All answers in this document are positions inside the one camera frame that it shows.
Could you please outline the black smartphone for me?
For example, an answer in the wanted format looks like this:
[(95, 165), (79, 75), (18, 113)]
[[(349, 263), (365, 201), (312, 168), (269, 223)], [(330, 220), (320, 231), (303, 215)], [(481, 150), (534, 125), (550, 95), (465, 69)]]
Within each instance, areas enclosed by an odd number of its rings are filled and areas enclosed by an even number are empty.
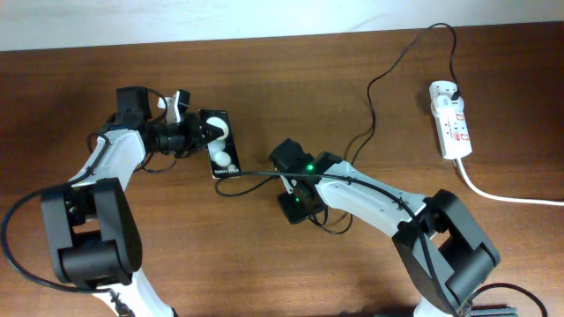
[(204, 123), (219, 128), (223, 132), (222, 136), (206, 145), (212, 177), (214, 179), (225, 179), (239, 176), (241, 164), (227, 112), (224, 110), (200, 109), (198, 114)]

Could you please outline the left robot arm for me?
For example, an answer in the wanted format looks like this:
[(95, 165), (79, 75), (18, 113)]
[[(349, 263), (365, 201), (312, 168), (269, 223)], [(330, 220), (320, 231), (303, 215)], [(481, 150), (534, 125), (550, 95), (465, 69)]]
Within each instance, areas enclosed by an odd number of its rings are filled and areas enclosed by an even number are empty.
[(66, 291), (102, 300), (117, 316), (174, 316), (142, 270), (142, 241), (124, 190), (149, 155), (188, 157), (226, 138), (222, 110), (188, 112), (190, 94), (160, 97), (152, 117), (151, 89), (116, 91), (117, 110), (96, 133), (90, 158), (68, 182), (43, 191), (41, 209), (53, 270)]

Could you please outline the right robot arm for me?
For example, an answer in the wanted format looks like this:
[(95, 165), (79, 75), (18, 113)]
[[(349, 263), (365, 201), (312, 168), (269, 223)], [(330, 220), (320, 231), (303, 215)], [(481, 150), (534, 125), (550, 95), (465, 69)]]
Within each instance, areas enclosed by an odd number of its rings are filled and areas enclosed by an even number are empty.
[(269, 161), (285, 185), (278, 203), (289, 223), (317, 225), (330, 208), (343, 210), (391, 238), (422, 296), (416, 316), (499, 316), (472, 306), (475, 292), (499, 265), (493, 242), (462, 201), (441, 189), (433, 196), (393, 188), (324, 151), (314, 157), (286, 139)]

